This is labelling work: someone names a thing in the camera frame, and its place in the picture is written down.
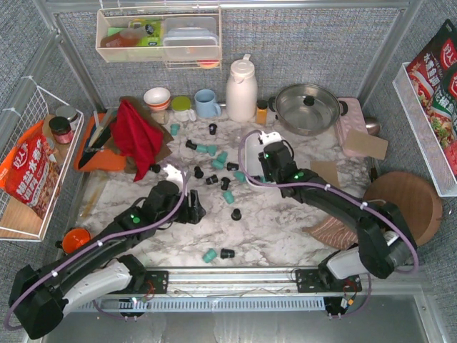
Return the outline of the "white rectangular storage basket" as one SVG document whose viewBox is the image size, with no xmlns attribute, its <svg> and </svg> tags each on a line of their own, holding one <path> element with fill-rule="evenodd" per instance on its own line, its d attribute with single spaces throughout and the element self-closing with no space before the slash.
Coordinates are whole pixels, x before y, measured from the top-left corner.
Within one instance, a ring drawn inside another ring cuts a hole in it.
<svg viewBox="0 0 457 343">
<path fill-rule="evenodd" d="M 251 177 L 262 177 L 263 169 L 260 161 L 258 160 L 258 155 L 263 152 L 263 148 L 277 141 L 281 141 L 283 137 L 277 132 L 273 131 L 266 133 L 262 131 L 261 133 L 255 133 L 250 135 L 244 145 L 244 168 Z"/>
</svg>

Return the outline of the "brown cardboard square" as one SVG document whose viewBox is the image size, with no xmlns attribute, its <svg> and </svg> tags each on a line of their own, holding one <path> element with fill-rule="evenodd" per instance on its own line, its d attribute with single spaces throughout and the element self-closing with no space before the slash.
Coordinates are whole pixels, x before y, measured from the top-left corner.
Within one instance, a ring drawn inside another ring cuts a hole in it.
<svg viewBox="0 0 457 343">
<path fill-rule="evenodd" d="M 311 161 L 311 171 L 316 172 L 322 179 L 335 187 L 340 187 L 336 162 Z"/>
</svg>

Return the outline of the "striped pink knit cloth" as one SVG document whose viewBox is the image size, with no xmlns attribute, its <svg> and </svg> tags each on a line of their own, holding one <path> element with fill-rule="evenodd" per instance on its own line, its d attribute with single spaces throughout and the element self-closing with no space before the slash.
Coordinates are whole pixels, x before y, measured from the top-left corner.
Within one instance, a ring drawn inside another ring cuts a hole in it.
<svg viewBox="0 0 457 343">
<path fill-rule="evenodd" d="M 325 218 L 320 224 L 302 229 L 318 242 L 338 250 L 348 249 L 358 243 L 355 232 L 334 217 Z"/>
</svg>

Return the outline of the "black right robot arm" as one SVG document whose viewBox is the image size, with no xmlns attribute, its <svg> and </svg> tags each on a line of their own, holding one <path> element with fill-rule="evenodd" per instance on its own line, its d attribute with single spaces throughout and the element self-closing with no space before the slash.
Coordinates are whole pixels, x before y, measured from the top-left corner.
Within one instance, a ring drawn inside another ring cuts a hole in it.
<svg viewBox="0 0 457 343">
<path fill-rule="evenodd" d="M 288 147 L 282 142 L 266 145 L 259 153 L 266 180 L 290 197 L 325 211 L 356 233 L 357 247 L 341 250 L 323 263 L 335 279 L 372 274 L 379 279 L 393 272 L 418 271 L 417 246 L 399 208 L 390 202 L 369 204 L 333 187 L 310 169 L 299 169 Z"/>
</svg>

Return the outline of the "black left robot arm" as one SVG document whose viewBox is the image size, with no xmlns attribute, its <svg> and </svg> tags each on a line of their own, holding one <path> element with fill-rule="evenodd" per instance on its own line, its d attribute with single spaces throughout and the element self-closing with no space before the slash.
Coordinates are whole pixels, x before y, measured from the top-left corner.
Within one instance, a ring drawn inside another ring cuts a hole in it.
<svg viewBox="0 0 457 343">
<path fill-rule="evenodd" d="M 198 224 L 206 211 L 199 193 L 183 193 L 160 181 L 147 197 L 137 199 L 93 239 L 59 260 L 15 275 L 9 315 L 31 339 L 53 331 L 75 308 L 105 294 L 146 292 L 157 287 L 145 266 L 129 250 L 174 222 Z"/>
</svg>

